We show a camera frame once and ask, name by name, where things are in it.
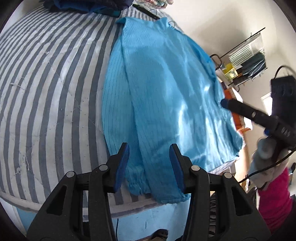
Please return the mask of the pink sleeve forearm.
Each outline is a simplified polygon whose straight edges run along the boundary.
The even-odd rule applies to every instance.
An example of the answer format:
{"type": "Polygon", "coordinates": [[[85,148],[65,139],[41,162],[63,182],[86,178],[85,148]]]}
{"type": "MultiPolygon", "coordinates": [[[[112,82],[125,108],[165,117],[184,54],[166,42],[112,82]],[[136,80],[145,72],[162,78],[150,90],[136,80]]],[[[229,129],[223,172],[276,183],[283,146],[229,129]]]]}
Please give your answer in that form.
{"type": "Polygon", "coordinates": [[[288,169],[273,180],[266,190],[259,190],[259,213],[271,233],[275,233],[287,219],[293,208],[293,200],[288,190],[288,169]]]}

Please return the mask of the right hand grey glove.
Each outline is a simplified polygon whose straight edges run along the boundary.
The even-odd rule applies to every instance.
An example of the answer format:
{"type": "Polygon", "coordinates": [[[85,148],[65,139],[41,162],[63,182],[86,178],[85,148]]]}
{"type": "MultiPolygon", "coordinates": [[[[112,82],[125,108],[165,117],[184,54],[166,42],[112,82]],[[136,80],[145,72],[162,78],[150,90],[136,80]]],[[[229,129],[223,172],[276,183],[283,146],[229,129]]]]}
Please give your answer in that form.
{"type": "MultiPolygon", "coordinates": [[[[272,157],[275,153],[276,144],[276,140],[271,137],[262,138],[257,142],[257,150],[252,155],[248,175],[274,164],[289,154],[288,149],[283,149],[278,154],[277,160],[273,161],[272,157]]],[[[250,177],[250,180],[258,189],[265,191],[269,184],[283,173],[284,169],[287,167],[287,163],[288,159],[269,170],[253,175],[250,177]]]]}

